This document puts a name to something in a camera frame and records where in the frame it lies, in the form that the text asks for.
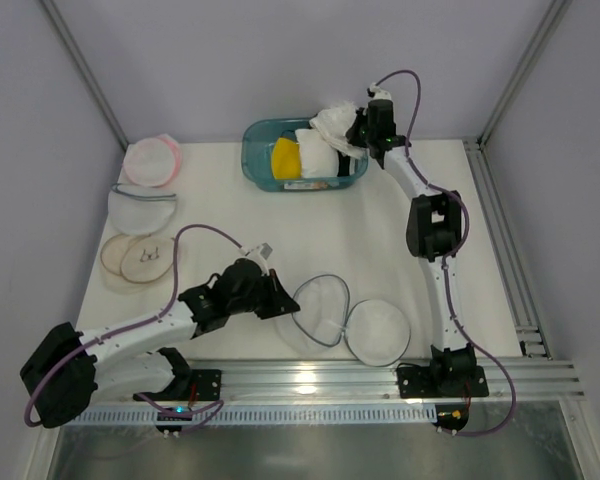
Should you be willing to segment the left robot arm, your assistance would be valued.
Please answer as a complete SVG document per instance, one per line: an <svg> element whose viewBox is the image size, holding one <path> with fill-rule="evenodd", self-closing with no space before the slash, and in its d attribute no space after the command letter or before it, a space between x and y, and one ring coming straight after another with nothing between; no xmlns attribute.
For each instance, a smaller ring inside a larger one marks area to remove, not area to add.
<svg viewBox="0 0 600 480"><path fill-rule="evenodd" d="M24 421L52 429L117 397L176 400L187 390L191 369L175 344L219 330L234 315L268 320L299 310L275 270L240 258L174 294L152 315L84 331L69 322L56 325L20 370L29 395Z"/></svg>

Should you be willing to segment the white lace bra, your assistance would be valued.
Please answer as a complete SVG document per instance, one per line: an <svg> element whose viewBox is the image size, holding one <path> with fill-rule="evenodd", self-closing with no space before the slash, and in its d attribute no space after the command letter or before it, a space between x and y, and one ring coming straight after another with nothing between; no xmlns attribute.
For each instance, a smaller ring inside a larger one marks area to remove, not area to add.
<svg viewBox="0 0 600 480"><path fill-rule="evenodd" d="M309 125L338 153L360 160L364 157L365 149L353 146L346 138L346 133L355 120L356 105L350 101L341 101L319 111L309 120Z"/></svg>

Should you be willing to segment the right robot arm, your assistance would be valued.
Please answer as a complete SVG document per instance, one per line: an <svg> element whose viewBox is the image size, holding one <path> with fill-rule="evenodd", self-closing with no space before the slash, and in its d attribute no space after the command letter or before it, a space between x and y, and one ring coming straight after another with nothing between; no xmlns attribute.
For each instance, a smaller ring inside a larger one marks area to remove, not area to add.
<svg viewBox="0 0 600 480"><path fill-rule="evenodd" d="M476 347L460 323L456 255L466 241L463 204L456 191L434 187L407 154L406 137L397 133L394 105L372 99L356 111L347 140L364 147L410 199L406 245L419 260L433 318L431 358L426 366L396 368L400 397L486 398L489 388Z"/></svg>

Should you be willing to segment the white mesh bag blue zipper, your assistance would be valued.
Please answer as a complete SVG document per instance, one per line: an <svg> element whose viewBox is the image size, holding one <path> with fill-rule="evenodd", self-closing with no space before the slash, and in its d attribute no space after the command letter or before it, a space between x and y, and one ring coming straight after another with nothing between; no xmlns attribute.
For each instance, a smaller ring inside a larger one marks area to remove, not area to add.
<svg viewBox="0 0 600 480"><path fill-rule="evenodd" d="M292 299L300 310L275 320L277 333L296 353L323 354L342 345L365 365L386 367L411 343L411 322L382 299L352 301L348 283L333 273L305 280Z"/></svg>

